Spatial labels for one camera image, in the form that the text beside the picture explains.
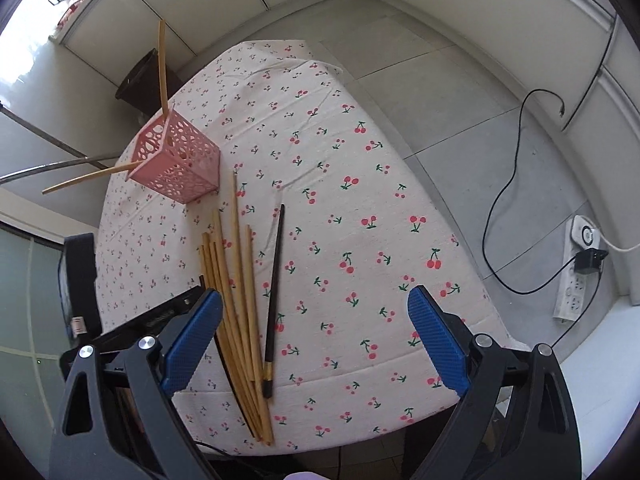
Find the black trash bin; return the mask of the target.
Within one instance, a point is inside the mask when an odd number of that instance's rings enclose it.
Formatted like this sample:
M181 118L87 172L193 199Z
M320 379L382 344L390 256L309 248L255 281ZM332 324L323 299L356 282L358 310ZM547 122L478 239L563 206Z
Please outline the black trash bin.
M149 50L125 76L115 99L128 103L145 116L153 116L162 108L156 49Z

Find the white kitchen cabinets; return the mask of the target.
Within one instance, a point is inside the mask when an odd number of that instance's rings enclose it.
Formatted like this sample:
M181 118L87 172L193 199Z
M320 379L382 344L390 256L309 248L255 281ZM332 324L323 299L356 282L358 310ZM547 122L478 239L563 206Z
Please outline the white kitchen cabinets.
M181 77L249 39L340 66L490 287L559 262L590 203L639 297L639 50L608 0L86 0L58 43L112 84L168 24Z

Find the black chopstick with gold band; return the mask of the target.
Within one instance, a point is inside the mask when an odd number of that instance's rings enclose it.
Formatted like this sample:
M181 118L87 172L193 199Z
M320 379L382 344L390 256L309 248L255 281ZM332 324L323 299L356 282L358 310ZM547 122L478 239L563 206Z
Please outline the black chopstick with gold band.
M276 317L278 307L284 216L285 204L281 204L278 215L276 244L274 244L273 264L271 272L271 292L269 296L267 333L265 339L264 374L262 375L262 395L265 399L270 399L272 397L273 389L274 340L276 339Z

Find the black power adapter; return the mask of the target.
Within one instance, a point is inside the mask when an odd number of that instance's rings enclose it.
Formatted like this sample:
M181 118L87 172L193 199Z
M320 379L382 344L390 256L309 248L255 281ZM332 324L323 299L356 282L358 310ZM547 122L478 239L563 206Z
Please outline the black power adapter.
M607 256L608 251L606 249L584 249L575 255L574 272L582 275L600 273Z

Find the wooden chopstick upright in holder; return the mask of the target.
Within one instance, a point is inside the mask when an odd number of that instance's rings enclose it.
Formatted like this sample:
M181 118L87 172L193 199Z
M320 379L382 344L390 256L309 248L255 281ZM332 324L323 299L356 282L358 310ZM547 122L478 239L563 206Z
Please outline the wooden chopstick upright in holder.
M160 20L158 23L157 32L157 68L158 68L158 86L160 87L160 106L162 107L163 120L169 114L168 106L168 92L167 92L167 79L166 79L166 23L164 20Z

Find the wooden chopstick leaning from holder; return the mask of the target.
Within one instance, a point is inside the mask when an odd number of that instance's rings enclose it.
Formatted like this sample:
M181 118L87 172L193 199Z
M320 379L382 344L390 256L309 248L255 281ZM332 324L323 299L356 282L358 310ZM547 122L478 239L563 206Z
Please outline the wooden chopstick leaning from holder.
M140 160L138 160L137 162L128 162L128 164L121 164L121 165L111 166L106 169L93 171L93 172L90 172L90 174L83 174L82 176L60 182L56 185L49 186L48 188L45 188L44 190L42 190L41 194L47 195L50 193L58 192L63 188L69 188L70 186L78 185L79 183L82 183L82 182L110 176L111 174L119 174L120 172L128 172L136 169L137 166L140 166L140 165L141 165L141 162Z

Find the pink perforated utensil holder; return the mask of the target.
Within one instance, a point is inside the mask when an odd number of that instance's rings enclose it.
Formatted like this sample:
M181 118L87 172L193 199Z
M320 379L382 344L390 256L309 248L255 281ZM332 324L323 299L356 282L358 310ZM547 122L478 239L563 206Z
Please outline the pink perforated utensil holder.
M127 178L180 204L219 190L220 149L172 107L134 139Z

